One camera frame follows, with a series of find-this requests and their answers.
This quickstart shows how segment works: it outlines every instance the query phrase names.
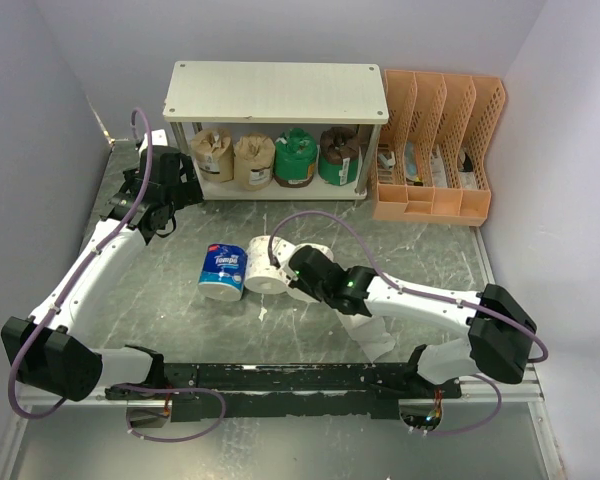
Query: shelf top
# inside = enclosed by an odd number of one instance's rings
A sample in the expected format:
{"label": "shelf top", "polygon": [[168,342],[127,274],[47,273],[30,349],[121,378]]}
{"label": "shelf top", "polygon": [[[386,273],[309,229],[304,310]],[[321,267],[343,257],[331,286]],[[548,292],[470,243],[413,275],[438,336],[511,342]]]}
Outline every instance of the shelf top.
{"label": "shelf top", "polygon": [[167,122],[385,124],[380,68],[369,64],[176,62]]}

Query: gray wall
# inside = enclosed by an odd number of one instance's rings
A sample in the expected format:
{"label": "gray wall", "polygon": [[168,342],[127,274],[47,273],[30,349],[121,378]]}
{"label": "gray wall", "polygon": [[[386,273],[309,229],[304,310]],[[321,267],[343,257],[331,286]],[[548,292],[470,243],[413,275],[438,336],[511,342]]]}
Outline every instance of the gray wall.
{"label": "gray wall", "polygon": [[[108,145],[37,7],[0,0],[0,328],[73,262]],[[0,439],[9,411],[0,341]]]}
{"label": "gray wall", "polygon": [[549,0],[505,78],[484,230],[499,282],[536,319],[569,478],[600,479],[600,0]]}
{"label": "gray wall", "polygon": [[37,0],[114,138],[154,128],[176,60],[377,63],[504,75],[545,0]]}

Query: lower shelf board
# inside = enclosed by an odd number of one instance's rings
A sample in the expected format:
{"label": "lower shelf board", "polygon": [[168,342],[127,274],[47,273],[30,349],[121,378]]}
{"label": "lower shelf board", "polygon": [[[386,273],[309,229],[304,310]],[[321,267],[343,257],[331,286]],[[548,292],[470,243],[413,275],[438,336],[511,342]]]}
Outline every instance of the lower shelf board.
{"label": "lower shelf board", "polygon": [[205,200],[362,200],[367,196],[366,189],[362,193],[356,193],[357,180],[348,185],[336,186],[327,183],[317,173],[306,187],[285,188],[272,180],[265,188],[254,192],[244,190],[234,180],[213,183],[203,179],[199,173],[198,178]]}

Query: table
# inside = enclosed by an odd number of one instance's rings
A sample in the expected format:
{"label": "table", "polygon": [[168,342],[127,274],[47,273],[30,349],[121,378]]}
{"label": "table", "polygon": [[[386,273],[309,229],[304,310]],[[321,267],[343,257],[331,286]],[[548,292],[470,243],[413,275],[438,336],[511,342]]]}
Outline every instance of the table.
{"label": "table", "polygon": [[370,64],[191,62],[173,68],[165,100],[165,121],[178,147],[189,150],[183,122],[194,132],[201,122],[373,125],[357,182],[329,185],[318,175],[304,188],[275,182],[249,192],[233,181],[216,184],[200,178],[209,200],[356,200],[366,197],[369,168],[382,125],[389,120],[380,68]]}
{"label": "table", "polygon": [[[88,230],[119,188],[119,172],[136,163],[131,144],[116,144]],[[155,239],[138,257],[86,329],[87,344],[116,348],[138,343],[164,353],[169,362],[364,361],[324,305],[307,306],[286,294],[249,293],[238,303],[223,304],[203,298],[195,288],[208,243],[246,245],[289,213],[308,208],[344,217],[388,271],[401,278],[453,289],[481,289],[491,280],[479,236],[468,227],[376,222],[368,202],[359,207],[353,202],[207,202],[180,212],[178,231]],[[333,244],[345,265],[363,262],[353,240],[327,220],[300,220],[283,235]],[[434,327],[404,319],[390,319],[387,327],[397,346],[383,361],[406,360],[414,346],[448,338]],[[23,402],[55,401],[37,392],[25,388]],[[464,398],[445,403],[449,427],[475,422],[493,409],[488,386],[465,383],[463,392]],[[79,404],[67,402],[41,421],[14,416],[1,449],[0,479],[563,478],[533,368],[522,385],[508,386],[503,394],[503,410],[492,423],[458,437],[423,440],[408,435],[400,421],[359,416],[238,418],[179,445],[127,435],[125,407],[95,395]],[[165,435],[190,434],[207,423],[172,424]]]}

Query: brown paper bag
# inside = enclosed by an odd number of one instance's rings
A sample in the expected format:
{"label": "brown paper bag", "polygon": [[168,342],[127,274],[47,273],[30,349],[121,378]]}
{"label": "brown paper bag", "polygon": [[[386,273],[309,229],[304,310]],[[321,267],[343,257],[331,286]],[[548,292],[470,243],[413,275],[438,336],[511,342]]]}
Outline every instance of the brown paper bag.
{"label": "brown paper bag", "polygon": [[235,148],[234,178],[245,190],[260,190],[273,178],[276,147],[266,135],[250,133]]}
{"label": "brown paper bag", "polygon": [[226,128],[205,128],[191,140],[202,178],[209,182],[233,179],[233,143]]}

